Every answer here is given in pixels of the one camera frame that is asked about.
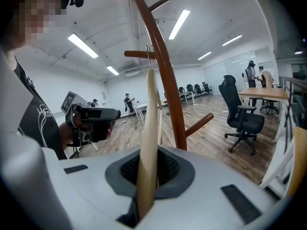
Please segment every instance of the standing person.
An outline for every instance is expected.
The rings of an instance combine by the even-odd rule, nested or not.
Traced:
[[[125,98],[125,102],[127,103],[127,106],[130,109],[130,114],[131,117],[133,117],[134,114],[134,110],[133,110],[133,106],[132,106],[132,101],[134,101],[135,98],[133,98],[132,100],[129,99],[129,94],[126,94],[126,98]]]
[[[255,88],[256,87],[256,81],[255,79],[258,79],[257,77],[255,77],[256,72],[255,72],[255,64],[254,61],[250,60],[248,63],[248,67],[246,68],[246,72],[248,74],[248,86],[250,88]],[[252,106],[256,105],[256,100],[252,100],[251,103]]]

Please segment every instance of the black t-shirt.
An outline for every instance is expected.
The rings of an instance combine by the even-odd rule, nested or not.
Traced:
[[[35,139],[41,147],[53,149],[58,159],[66,159],[60,141],[59,127],[52,112],[36,92],[31,79],[19,63],[17,63],[14,72],[33,95],[33,99],[19,124],[18,131]]]
[[[127,105],[128,105],[128,106],[131,106],[131,105],[132,105],[132,102],[128,102],[128,101],[130,101],[130,99],[129,99],[128,97],[126,97],[125,101],[127,102]]]

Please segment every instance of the black rubber pad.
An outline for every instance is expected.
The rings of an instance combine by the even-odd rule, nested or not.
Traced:
[[[82,165],[66,168],[66,169],[64,169],[64,171],[65,171],[66,174],[70,174],[70,173],[82,171],[82,170],[85,170],[85,169],[88,169],[88,167],[85,164],[82,164]]]
[[[244,196],[235,186],[228,185],[221,187],[222,192],[236,209],[245,224],[248,224],[261,216],[260,211]]]

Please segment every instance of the camera rig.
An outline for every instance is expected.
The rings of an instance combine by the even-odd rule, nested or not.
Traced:
[[[120,111],[113,108],[96,108],[73,92],[68,92],[61,106],[67,126],[72,130],[70,147],[81,147],[91,142],[108,139]],[[74,116],[79,115],[82,125],[75,124]]]

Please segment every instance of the white ceiling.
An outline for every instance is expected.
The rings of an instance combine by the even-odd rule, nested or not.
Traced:
[[[39,35],[24,52],[50,65],[61,64],[99,79],[112,75],[106,69],[109,65],[119,72],[147,66],[146,60],[123,55],[125,50],[145,50],[146,43],[150,43],[135,3],[130,1],[84,0],[81,8],[68,6],[67,15],[50,23],[48,33]],[[150,6],[158,0],[145,1]],[[168,40],[183,9],[191,13],[175,39]],[[267,35],[264,17],[255,0],[171,0],[153,15],[159,21],[174,67],[204,64],[244,42]],[[74,47],[67,39],[72,33],[85,40],[99,57],[92,59]],[[222,46],[228,38],[239,34],[243,37]],[[197,60],[208,51],[212,54]]]

